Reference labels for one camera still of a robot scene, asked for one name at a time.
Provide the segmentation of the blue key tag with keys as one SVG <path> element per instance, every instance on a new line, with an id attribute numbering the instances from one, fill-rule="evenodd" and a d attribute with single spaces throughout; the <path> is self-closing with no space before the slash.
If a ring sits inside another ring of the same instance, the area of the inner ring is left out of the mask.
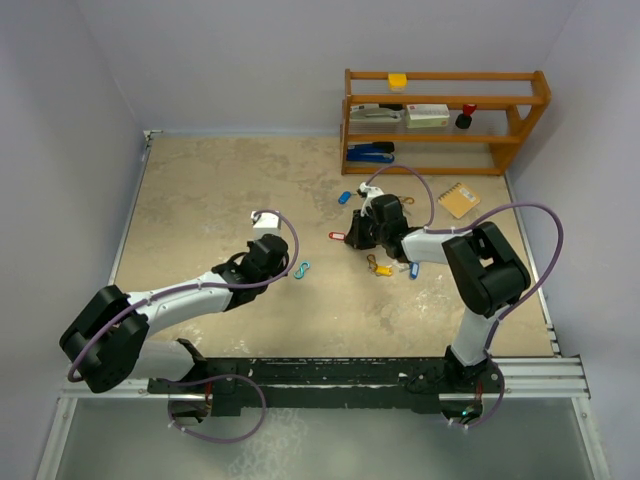
<path id="1" fill-rule="evenodd" d="M 400 272 L 405 272 L 410 280 L 416 280 L 419 276 L 420 265 L 415 262 L 410 262 L 409 264 L 401 264 L 399 266 Z"/>

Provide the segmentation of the yellow key tag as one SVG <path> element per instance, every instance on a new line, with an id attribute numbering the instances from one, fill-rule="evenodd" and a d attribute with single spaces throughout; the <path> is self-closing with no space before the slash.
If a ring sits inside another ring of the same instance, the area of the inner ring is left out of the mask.
<path id="1" fill-rule="evenodd" d="M 373 272 L 377 276 L 390 277 L 393 275 L 393 269 L 391 267 L 385 267 L 380 265 L 376 266 Z"/>

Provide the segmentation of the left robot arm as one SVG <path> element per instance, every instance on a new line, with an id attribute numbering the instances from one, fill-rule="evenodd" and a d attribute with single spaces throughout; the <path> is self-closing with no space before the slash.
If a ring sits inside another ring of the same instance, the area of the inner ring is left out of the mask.
<path id="1" fill-rule="evenodd" d="M 115 285 L 100 289 L 62 334 L 59 345 L 72 362 L 69 380 L 96 393 L 126 379 L 162 379 L 184 392 L 202 387 L 204 358 L 186 340 L 156 342 L 151 337 L 187 320 L 230 311 L 253 301 L 289 260 L 288 245 L 265 234 L 248 250 L 203 275 L 164 289 L 125 293 Z"/>

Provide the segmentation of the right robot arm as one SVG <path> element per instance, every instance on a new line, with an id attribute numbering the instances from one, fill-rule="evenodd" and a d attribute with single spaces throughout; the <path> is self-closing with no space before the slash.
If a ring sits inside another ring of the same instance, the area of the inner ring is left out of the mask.
<path id="1" fill-rule="evenodd" d="M 381 247 L 389 258 L 404 264 L 449 267 L 465 310 L 447 350 L 453 361 L 445 366 L 444 376 L 456 391 L 476 384 L 498 316 L 516 305 L 531 285 L 527 268 L 500 229 L 484 222 L 462 234 L 429 233 L 409 225 L 397 196 L 383 194 L 352 212 L 345 243 L 356 250 Z"/>

